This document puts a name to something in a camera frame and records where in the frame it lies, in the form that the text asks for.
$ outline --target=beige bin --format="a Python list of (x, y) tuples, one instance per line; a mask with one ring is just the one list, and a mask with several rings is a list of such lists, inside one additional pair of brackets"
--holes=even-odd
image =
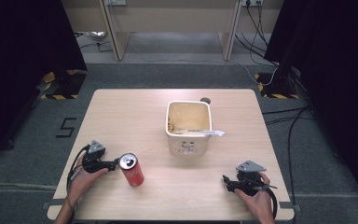
[(205, 153), (209, 134), (188, 131), (211, 131), (211, 109), (201, 101), (171, 101), (167, 107), (165, 133), (170, 152), (179, 157), (198, 157)]

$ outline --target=wooden table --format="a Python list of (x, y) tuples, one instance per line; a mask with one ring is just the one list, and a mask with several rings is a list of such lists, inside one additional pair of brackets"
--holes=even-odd
[[(197, 159), (174, 157), (168, 148), (165, 115), (169, 101), (211, 99), (213, 128), (206, 153)], [(254, 161), (267, 168), (279, 203), (290, 202), (260, 107), (251, 90), (97, 90), (89, 104), (54, 199), (66, 196), (66, 176), (77, 152), (92, 140), (106, 147), (104, 161), (134, 153), (145, 175), (131, 187), (117, 168), (86, 192), (76, 219), (247, 220), (244, 203), (228, 192), (222, 175), (235, 179), (235, 167)], [(60, 205), (51, 205), (55, 219)], [(294, 215), (278, 208), (277, 220)]]

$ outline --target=red can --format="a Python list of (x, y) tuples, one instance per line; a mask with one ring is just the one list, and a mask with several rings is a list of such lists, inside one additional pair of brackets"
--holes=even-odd
[(119, 166), (127, 181), (133, 187), (140, 186), (144, 182), (144, 174), (138, 158), (132, 153), (126, 153), (120, 157)]

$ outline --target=person's right hand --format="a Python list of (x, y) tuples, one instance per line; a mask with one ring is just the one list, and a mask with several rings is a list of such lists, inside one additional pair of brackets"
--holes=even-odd
[[(269, 178), (263, 173), (259, 174), (263, 182), (269, 184)], [(261, 189), (253, 197), (248, 196), (240, 189), (234, 189), (234, 192), (245, 202), (247, 209), (260, 223), (275, 223), (272, 216), (271, 198), (266, 190)]]

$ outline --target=can lid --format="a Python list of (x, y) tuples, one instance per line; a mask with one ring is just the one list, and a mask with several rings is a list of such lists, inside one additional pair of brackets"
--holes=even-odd
[(136, 156), (132, 153), (126, 153), (120, 157), (120, 168), (124, 170), (130, 170), (130, 168), (136, 165)]

